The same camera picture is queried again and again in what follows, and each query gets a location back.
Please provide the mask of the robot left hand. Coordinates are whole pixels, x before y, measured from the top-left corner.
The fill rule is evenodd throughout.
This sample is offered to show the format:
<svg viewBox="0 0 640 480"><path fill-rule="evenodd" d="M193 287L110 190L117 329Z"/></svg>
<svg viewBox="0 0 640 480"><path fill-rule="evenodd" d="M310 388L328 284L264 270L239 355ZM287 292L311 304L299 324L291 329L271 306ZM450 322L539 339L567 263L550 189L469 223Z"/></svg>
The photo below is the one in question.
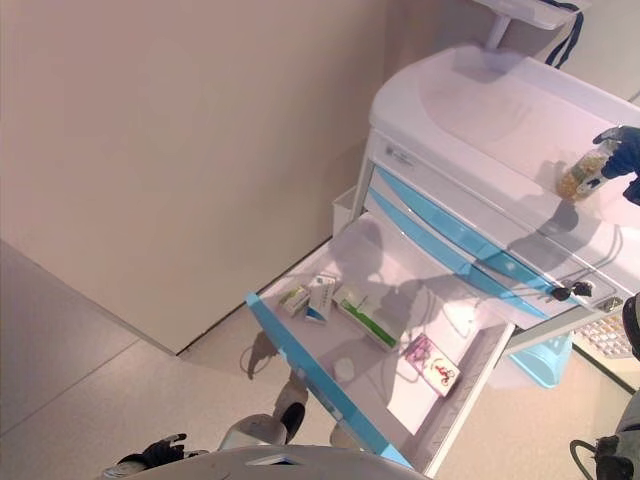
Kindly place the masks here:
<svg viewBox="0 0 640 480"><path fill-rule="evenodd" d="M186 439L186 433L169 435L150 444L141 453L125 456L117 464L135 464L147 470L208 453L207 450L186 450L183 444Z"/></svg>

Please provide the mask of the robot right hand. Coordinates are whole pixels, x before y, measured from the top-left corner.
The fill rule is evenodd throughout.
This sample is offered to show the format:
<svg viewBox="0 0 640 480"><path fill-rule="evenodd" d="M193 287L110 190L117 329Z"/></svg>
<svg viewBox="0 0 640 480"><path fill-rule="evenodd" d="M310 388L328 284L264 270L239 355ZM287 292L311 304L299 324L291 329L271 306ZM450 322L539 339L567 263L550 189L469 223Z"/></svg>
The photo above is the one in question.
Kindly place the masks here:
<svg viewBox="0 0 640 480"><path fill-rule="evenodd" d="M614 149L602 167L601 175L611 180L634 173L636 178L629 183L623 197L639 205L639 128L627 125L612 127L598 134L592 143L599 145L605 141L613 142Z"/></svg>

